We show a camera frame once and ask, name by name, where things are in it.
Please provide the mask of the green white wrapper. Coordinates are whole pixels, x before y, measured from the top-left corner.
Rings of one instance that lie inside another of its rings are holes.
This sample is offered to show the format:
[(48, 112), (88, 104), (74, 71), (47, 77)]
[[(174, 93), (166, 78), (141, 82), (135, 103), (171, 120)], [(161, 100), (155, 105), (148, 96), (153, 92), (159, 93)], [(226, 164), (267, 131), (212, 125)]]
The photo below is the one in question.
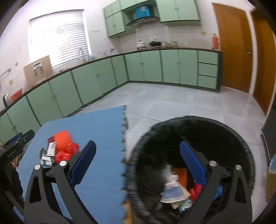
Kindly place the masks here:
[(48, 148), (42, 148), (39, 153), (41, 165), (52, 167), (55, 163), (56, 142), (50, 142)]

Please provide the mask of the blue white milk carton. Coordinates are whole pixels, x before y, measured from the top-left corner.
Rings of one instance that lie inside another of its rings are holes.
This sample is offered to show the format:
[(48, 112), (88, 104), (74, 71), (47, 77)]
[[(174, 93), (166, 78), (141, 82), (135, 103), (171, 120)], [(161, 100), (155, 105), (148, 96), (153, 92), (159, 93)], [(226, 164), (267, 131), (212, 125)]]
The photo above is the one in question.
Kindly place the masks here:
[(173, 209), (177, 209), (191, 196), (187, 189), (178, 182), (166, 183), (161, 195), (160, 201), (170, 204)]

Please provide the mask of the white paper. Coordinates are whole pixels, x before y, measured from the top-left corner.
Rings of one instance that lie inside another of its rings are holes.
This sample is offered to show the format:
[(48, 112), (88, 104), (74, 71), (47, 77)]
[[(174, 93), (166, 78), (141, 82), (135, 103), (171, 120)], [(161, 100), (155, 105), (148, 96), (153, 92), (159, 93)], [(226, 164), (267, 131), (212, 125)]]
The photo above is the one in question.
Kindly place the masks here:
[(172, 171), (171, 165), (166, 165), (162, 171), (165, 183), (178, 182), (178, 175)]

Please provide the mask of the orange foam fruit net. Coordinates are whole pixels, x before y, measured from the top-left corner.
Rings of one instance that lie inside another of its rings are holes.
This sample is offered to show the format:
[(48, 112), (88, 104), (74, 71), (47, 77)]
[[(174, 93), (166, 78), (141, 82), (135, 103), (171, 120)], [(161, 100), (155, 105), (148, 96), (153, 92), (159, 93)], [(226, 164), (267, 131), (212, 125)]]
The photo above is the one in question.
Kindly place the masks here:
[(70, 134), (67, 130), (63, 130), (53, 135), (54, 141), (56, 142), (56, 151), (66, 151), (67, 146), (72, 143)]

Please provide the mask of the green lower kitchen cabinets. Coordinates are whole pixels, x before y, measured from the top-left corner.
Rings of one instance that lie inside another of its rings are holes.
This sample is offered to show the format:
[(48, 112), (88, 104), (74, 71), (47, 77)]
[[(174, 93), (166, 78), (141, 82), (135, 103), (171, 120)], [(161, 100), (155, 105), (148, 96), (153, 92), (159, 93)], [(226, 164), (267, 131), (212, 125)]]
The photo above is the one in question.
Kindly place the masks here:
[(195, 48), (149, 49), (78, 65), (45, 79), (1, 112), (1, 143), (70, 116), (126, 83), (218, 92), (222, 67), (222, 52)]

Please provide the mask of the black trash bin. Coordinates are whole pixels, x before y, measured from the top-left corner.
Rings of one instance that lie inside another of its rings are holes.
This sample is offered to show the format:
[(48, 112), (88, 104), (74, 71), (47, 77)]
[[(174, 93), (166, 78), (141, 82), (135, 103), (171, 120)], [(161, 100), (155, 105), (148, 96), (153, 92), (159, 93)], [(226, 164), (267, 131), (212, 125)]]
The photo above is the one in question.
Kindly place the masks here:
[[(190, 208), (173, 211), (161, 201), (165, 167), (186, 168), (201, 186)], [(155, 124), (134, 146), (124, 173), (135, 223), (251, 223), (253, 155), (227, 125), (184, 116)]]

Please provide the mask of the silver kitchen faucet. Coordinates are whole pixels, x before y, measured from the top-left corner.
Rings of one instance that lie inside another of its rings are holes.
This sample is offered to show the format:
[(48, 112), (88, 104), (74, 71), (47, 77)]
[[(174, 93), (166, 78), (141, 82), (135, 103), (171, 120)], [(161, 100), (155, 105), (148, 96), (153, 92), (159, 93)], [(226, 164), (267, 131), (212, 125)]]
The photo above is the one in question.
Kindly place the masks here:
[(82, 49), (82, 47), (79, 48), (78, 50), (78, 60), (83, 60), (83, 62), (85, 62), (85, 54), (84, 51)]

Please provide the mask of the red plastic basin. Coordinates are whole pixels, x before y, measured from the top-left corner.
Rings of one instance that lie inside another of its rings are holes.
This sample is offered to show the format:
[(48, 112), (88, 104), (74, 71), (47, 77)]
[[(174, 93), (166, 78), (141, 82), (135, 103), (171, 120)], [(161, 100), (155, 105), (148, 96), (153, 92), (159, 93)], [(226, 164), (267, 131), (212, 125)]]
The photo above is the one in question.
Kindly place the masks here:
[(21, 95), (22, 95), (23, 91), (22, 89), (19, 89), (17, 92), (15, 92), (11, 97), (11, 101), (15, 102)]

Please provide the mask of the cardboard box on right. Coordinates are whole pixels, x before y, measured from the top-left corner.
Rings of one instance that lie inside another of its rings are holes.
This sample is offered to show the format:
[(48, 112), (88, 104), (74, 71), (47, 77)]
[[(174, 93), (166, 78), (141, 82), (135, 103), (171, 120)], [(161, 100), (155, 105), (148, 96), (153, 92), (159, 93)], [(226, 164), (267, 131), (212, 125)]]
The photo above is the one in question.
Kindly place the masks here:
[(267, 169), (267, 179), (266, 179), (266, 202), (269, 202), (276, 190), (276, 175)]

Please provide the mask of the blue foam floor mat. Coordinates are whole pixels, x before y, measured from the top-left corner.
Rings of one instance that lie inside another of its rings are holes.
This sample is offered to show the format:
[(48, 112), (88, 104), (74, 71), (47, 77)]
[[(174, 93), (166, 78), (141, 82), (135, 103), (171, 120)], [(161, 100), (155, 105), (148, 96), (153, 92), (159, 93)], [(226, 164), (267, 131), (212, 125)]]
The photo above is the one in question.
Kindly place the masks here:
[[(124, 202), (123, 106), (45, 123), (18, 167), (25, 223), (121, 223)], [(73, 145), (43, 164), (48, 139), (65, 131)]]

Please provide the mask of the cardboard water purifier box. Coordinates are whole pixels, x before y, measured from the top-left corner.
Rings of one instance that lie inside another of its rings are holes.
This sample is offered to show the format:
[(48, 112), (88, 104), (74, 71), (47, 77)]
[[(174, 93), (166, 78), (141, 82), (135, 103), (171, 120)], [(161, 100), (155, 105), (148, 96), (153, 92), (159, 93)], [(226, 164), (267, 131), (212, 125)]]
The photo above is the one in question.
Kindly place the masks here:
[(45, 56), (26, 65), (23, 70), (29, 89), (35, 87), (53, 74), (49, 56)]

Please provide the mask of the black glass cabinet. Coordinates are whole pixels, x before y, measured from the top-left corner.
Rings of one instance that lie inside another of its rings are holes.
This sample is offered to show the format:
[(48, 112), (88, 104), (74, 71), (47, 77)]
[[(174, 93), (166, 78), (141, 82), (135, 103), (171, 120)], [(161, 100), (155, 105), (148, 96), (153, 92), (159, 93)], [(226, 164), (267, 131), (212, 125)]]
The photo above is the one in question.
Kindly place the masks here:
[(269, 161), (271, 161), (271, 159), (275, 155), (275, 137), (276, 137), (275, 124), (276, 124), (275, 110), (271, 110), (262, 128), (262, 136), (268, 152)]

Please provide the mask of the white window blinds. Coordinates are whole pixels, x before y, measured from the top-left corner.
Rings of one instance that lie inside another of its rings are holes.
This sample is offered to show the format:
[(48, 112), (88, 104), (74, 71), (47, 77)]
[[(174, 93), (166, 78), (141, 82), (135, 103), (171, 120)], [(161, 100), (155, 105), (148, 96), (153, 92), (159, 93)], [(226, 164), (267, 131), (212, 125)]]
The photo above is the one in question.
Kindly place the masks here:
[(30, 61), (49, 56), (51, 66), (57, 67), (77, 60), (80, 47), (85, 57), (91, 55), (83, 12), (83, 9), (66, 10), (30, 19)]

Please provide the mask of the brown wooden door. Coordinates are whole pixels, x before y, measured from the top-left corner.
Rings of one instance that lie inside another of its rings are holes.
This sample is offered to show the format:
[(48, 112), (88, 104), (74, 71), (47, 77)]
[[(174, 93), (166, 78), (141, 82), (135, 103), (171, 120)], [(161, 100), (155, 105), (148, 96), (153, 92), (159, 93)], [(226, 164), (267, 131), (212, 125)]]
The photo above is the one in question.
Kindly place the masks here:
[(253, 96), (267, 114), (275, 85), (275, 40), (272, 29), (257, 9), (251, 11), (257, 45), (257, 74)]
[(249, 92), (252, 77), (252, 38), (246, 12), (212, 4), (223, 53), (222, 85)]

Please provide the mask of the white cooking pot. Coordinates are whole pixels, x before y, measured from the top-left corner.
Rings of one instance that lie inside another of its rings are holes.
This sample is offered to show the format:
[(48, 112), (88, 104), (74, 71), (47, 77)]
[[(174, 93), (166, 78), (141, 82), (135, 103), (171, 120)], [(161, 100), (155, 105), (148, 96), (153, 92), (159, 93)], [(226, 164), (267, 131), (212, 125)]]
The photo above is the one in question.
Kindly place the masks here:
[(136, 43), (136, 47), (137, 47), (137, 50), (146, 49), (146, 43), (143, 42), (143, 41), (138, 41), (138, 42)]

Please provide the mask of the black wok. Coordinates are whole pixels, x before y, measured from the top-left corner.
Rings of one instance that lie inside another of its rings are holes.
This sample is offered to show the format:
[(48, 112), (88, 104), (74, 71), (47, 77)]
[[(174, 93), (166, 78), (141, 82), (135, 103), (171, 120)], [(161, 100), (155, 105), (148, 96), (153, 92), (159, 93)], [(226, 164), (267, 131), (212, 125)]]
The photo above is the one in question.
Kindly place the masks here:
[(157, 40), (153, 40), (149, 42), (149, 45), (151, 48), (160, 48), (162, 45), (162, 42), (157, 41)]

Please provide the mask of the black range hood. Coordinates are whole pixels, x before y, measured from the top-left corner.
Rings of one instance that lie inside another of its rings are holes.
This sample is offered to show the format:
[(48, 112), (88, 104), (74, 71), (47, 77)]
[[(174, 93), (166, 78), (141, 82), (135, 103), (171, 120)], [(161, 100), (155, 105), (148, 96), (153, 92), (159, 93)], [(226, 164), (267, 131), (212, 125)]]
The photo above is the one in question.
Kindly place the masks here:
[(147, 16), (147, 17), (135, 19), (132, 22), (129, 22), (126, 26), (133, 27), (133, 28), (140, 28), (156, 22), (160, 22), (159, 17)]

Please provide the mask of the blue box above hood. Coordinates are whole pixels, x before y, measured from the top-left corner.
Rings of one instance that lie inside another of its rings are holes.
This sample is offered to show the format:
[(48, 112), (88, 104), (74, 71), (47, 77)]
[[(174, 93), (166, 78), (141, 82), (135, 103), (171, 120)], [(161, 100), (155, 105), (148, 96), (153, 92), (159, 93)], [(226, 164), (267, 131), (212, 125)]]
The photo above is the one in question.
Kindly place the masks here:
[(152, 8), (148, 5), (143, 5), (135, 8), (135, 16), (137, 19), (150, 17), (152, 15)]

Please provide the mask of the green upper wall cabinets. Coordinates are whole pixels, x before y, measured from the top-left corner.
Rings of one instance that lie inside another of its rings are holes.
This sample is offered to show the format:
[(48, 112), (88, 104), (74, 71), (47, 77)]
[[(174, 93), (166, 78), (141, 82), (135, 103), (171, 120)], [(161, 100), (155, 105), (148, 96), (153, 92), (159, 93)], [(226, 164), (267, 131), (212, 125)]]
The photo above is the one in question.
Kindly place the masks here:
[(200, 26), (196, 1), (114, 1), (103, 8), (109, 38), (133, 34), (153, 23), (166, 26)]

